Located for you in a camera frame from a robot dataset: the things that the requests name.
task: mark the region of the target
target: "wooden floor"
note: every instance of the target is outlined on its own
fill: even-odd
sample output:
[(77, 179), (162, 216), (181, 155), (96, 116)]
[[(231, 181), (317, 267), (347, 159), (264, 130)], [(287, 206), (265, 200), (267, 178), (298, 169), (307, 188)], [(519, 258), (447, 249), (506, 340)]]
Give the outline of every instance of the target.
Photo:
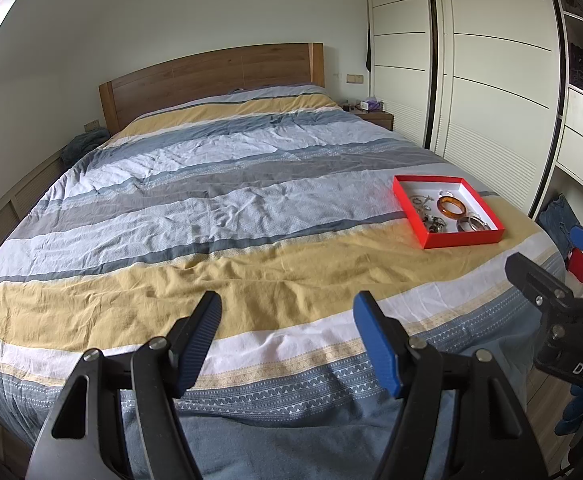
[[(571, 399), (569, 384), (532, 370), (527, 378), (527, 417), (542, 449), (549, 473), (560, 468), (570, 436), (556, 436), (554, 426)], [(0, 463), (17, 479), (25, 477), (31, 448), (0, 425)]]

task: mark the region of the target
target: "white wall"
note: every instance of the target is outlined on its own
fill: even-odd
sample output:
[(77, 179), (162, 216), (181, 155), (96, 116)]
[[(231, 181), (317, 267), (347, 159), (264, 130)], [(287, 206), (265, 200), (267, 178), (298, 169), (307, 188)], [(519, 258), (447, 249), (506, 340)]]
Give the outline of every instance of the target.
[(198, 52), (311, 41), (325, 45), (331, 94), (366, 97), (366, 0), (17, 0), (0, 28), (0, 198), (83, 124), (105, 124), (99, 84)]
[(0, 198), (70, 139), (55, 74), (0, 84)]
[[(70, 124), (101, 118), (98, 85), (168, 59), (260, 43), (319, 42), (335, 99), (367, 97), (366, 0), (110, 0), (62, 75)], [(365, 84), (346, 84), (347, 73)]]

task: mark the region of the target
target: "black cable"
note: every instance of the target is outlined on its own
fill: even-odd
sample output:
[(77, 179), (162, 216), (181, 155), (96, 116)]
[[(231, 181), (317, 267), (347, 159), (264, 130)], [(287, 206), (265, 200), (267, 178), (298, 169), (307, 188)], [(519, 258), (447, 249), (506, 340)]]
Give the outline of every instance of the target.
[(565, 473), (571, 471), (573, 468), (574, 466), (570, 464), (566, 468), (558, 471), (557, 473), (553, 473), (553, 475), (549, 477), (549, 480), (556, 480), (556, 478), (561, 478), (562, 476), (565, 476)]

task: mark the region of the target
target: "wooden headboard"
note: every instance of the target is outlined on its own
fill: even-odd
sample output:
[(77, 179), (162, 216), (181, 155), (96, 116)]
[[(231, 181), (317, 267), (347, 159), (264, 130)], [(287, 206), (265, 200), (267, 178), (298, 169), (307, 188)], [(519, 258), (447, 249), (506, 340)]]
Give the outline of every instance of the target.
[(111, 134), (136, 117), (238, 88), (313, 83), (325, 86), (322, 43), (225, 48), (172, 59), (98, 87)]

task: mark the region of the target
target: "red box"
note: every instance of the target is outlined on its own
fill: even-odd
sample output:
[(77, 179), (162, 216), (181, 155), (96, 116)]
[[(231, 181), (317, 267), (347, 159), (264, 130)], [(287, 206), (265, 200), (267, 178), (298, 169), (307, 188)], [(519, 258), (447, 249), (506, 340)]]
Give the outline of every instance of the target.
[[(471, 209), (475, 209), (481, 219), (490, 224), (489, 231), (447, 232), (430, 233), (410, 200), (410, 196), (422, 195), (422, 187), (435, 192), (432, 211), (436, 209), (438, 191), (451, 190), (462, 196), (461, 200)], [(494, 214), (491, 208), (480, 197), (476, 190), (469, 185), (464, 178), (456, 176), (429, 176), (429, 175), (395, 175), (394, 194), (398, 198), (403, 211), (405, 211), (414, 232), (424, 249), (440, 247), (456, 247), (478, 244), (495, 244), (501, 240), (505, 233), (505, 226)]]

